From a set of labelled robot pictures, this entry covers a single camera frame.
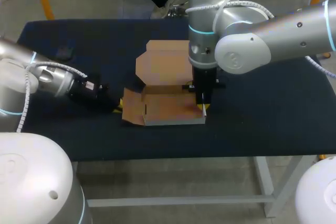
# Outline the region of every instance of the gray robotic arm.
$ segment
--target gray robotic arm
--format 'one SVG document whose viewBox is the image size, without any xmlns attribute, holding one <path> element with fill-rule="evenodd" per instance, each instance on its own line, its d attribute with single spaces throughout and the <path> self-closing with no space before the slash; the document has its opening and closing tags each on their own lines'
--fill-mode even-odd
<svg viewBox="0 0 336 224">
<path fill-rule="evenodd" d="M 217 66 L 242 74 L 273 61 L 335 51 L 336 1 L 274 18 L 250 1 L 190 0 L 189 60 L 196 104 L 210 104 Z"/>
<path fill-rule="evenodd" d="M 47 57 L 5 38 L 0 38 L 0 60 L 2 59 L 15 60 L 25 68 L 32 63 L 52 62 Z M 73 84 L 73 74 L 61 68 L 40 66 L 31 68 L 30 71 L 39 81 L 39 90 L 50 92 L 54 96 L 66 94 Z"/>
<path fill-rule="evenodd" d="M 245 73 L 269 62 L 335 51 L 336 1 L 298 9 L 256 24 L 233 24 L 220 34 L 218 65 Z"/>
<path fill-rule="evenodd" d="M 30 92 L 25 68 L 29 67 Z M 0 38 L 0 132 L 13 132 L 23 126 L 29 96 L 36 90 L 59 97 L 67 95 L 87 109 L 111 113 L 119 103 L 108 95 L 98 74 L 88 76 Z"/>
</svg>

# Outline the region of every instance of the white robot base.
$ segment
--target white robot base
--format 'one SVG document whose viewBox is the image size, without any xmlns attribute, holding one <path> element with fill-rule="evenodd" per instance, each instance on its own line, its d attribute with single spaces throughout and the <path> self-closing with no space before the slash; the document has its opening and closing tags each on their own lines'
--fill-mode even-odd
<svg viewBox="0 0 336 224">
<path fill-rule="evenodd" d="M 0 134 L 0 223 L 92 224 L 69 157 L 52 140 Z"/>
<path fill-rule="evenodd" d="M 336 220 L 336 157 L 310 167 L 301 178 L 295 197 L 302 224 L 332 224 Z"/>
</svg>

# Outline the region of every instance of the black tablecloth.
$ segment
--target black tablecloth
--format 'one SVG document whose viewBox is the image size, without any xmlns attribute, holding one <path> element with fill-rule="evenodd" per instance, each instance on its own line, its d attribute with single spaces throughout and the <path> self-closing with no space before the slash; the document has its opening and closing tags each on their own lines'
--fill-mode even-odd
<svg viewBox="0 0 336 224">
<path fill-rule="evenodd" d="M 135 59 L 149 39 L 188 39 L 187 21 L 32 22 L 18 43 L 54 59 L 68 48 L 67 64 L 100 72 L 120 98 L 125 86 L 140 88 Z M 51 138 L 74 161 L 336 153 L 335 95 L 305 59 L 220 79 L 227 88 L 215 91 L 205 125 L 129 126 L 120 114 L 91 113 L 40 92 L 31 100 L 24 131 Z"/>
</svg>

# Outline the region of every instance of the concrete floor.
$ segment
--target concrete floor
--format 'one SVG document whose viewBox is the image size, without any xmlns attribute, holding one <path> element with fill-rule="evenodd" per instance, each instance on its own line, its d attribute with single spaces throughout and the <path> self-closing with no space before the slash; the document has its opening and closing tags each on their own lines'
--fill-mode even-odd
<svg viewBox="0 0 336 224">
<path fill-rule="evenodd" d="M 308 0 L 251 0 L 274 14 L 284 14 L 305 5 Z M 148 18 L 150 0 L 50 0 L 55 17 L 64 18 Z M 0 30 L 17 40 L 23 26 L 44 20 L 39 0 L 9 0 L 0 10 Z M 336 72 L 336 57 L 323 66 Z M 336 81 L 331 80 L 335 88 Z M 275 181 L 290 157 L 270 157 Z M 260 193 L 251 158 L 193 158 L 117 162 L 81 162 L 78 176 L 85 194 L 93 198 L 145 196 L 225 195 Z M 147 206 L 92 209 L 94 224 L 108 223 L 298 223 L 293 199 L 282 214 L 266 219 L 262 205 Z"/>
</svg>

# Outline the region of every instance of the cardboard box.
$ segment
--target cardboard box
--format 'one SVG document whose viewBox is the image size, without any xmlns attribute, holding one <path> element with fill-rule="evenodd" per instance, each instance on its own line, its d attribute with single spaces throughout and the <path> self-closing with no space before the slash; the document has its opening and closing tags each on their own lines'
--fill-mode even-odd
<svg viewBox="0 0 336 224">
<path fill-rule="evenodd" d="M 142 93 L 124 89 L 123 120 L 146 126 L 205 123 L 205 108 L 182 89 L 193 79 L 188 41 L 151 40 L 136 62 L 136 75 L 146 87 Z"/>
</svg>

